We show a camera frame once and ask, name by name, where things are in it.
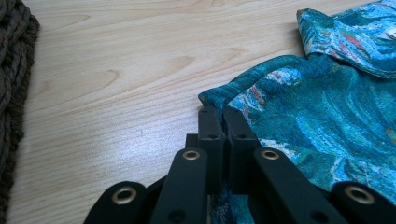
folded fabric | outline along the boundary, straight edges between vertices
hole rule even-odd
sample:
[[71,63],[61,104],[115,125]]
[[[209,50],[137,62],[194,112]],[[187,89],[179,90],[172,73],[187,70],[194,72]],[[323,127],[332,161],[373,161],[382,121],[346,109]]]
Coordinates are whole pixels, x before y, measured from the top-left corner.
[[[241,110],[261,144],[285,152],[315,185],[356,181],[396,204],[396,40],[386,36],[396,2],[297,16],[307,59],[274,58],[199,99],[219,114]],[[246,197],[219,197],[213,223],[252,222],[236,205]]]

teal patterned fabric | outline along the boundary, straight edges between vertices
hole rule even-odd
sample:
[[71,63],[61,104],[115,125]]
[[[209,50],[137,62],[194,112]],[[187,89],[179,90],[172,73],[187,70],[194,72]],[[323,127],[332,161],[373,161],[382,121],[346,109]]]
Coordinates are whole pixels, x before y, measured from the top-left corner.
[[[315,185],[356,181],[396,204],[396,40],[386,35],[396,1],[297,17],[306,58],[274,58],[199,99],[219,114],[226,105],[241,110],[262,145],[285,152]],[[233,210],[246,198],[222,201],[232,221],[214,213],[213,223],[252,222]]]

tabletop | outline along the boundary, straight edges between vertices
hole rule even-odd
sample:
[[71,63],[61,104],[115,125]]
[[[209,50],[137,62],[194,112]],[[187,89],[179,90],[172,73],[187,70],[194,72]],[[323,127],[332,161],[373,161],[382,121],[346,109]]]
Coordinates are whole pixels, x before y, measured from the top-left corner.
[[166,175],[197,95],[285,54],[298,9],[363,0],[24,0],[41,23],[8,223],[82,223],[110,186]]

wood grain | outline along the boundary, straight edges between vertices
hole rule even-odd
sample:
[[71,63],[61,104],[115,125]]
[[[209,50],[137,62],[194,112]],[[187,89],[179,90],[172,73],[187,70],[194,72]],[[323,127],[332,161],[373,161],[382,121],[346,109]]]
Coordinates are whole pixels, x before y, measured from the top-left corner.
[[8,223],[82,223],[123,180],[164,176],[197,94],[303,55],[295,14],[369,1],[25,0],[41,23]]

light wood surface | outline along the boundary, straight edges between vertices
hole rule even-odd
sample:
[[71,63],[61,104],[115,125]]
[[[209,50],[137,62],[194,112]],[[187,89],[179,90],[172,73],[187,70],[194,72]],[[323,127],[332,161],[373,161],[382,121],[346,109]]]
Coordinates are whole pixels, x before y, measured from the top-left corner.
[[8,223],[82,223],[110,186],[166,175],[198,93],[303,55],[296,11],[369,1],[24,0],[41,23]]

